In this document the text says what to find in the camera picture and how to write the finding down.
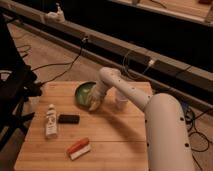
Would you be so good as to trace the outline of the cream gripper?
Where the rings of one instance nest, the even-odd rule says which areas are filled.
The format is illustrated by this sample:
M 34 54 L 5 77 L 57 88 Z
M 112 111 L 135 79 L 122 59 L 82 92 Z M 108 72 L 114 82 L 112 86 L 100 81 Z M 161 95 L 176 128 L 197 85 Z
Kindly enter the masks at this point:
M 88 100 L 90 103 L 89 110 L 97 110 L 104 98 L 105 94 L 101 92 L 97 87 L 93 87 L 88 95 Z

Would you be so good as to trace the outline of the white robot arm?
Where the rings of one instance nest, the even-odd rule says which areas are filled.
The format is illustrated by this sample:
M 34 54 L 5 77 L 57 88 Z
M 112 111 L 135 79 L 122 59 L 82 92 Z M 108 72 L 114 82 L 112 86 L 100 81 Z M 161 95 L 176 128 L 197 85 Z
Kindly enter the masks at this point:
M 149 95 L 121 78 L 118 69 L 103 67 L 89 93 L 89 110 L 95 111 L 107 91 L 115 87 L 145 115 L 149 171 L 195 171 L 183 109 L 166 93 Z

